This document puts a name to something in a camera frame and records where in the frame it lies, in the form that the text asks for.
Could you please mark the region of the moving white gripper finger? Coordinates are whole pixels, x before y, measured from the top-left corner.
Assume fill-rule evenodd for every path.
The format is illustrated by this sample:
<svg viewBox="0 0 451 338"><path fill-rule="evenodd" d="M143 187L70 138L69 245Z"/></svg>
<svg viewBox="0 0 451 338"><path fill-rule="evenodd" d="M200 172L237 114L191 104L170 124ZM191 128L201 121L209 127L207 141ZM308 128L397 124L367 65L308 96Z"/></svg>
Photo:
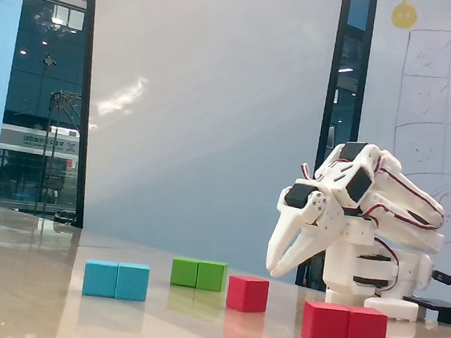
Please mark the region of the moving white gripper finger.
<svg viewBox="0 0 451 338"><path fill-rule="evenodd" d="M296 234L296 238L289 245L293 246L297 240L299 241L301 248L299 264L304 263L311 256L328 248L335 237L339 236L342 209L333 195L325 194L321 191L318 218L313 222L304 221L302 229ZM270 272L270 276L274 278L285 274L282 272Z"/></svg>

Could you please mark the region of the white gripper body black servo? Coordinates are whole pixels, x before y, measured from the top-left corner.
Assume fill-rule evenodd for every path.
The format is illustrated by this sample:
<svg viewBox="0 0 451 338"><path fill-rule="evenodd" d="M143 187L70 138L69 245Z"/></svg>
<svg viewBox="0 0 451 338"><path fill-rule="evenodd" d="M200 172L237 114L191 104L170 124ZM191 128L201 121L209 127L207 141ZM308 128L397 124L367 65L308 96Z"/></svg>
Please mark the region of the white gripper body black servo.
<svg viewBox="0 0 451 338"><path fill-rule="evenodd" d="M278 211L313 222L319 216L321 190L302 179L285 188L278 199Z"/></svg>

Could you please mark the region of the fixed white gripper finger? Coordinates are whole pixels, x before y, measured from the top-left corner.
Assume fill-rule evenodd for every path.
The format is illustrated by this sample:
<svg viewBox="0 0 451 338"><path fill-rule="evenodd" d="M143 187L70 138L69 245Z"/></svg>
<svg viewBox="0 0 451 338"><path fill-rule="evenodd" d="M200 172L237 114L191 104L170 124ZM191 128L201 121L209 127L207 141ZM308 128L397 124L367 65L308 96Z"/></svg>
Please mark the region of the fixed white gripper finger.
<svg viewBox="0 0 451 338"><path fill-rule="evenodd" d="M291 242L302 229L303 219L298 214L283 211L279 215L277 225L270 237L266 252L266 269L273 272L287 273L299 265L301 248L297 240Z"/></svg>

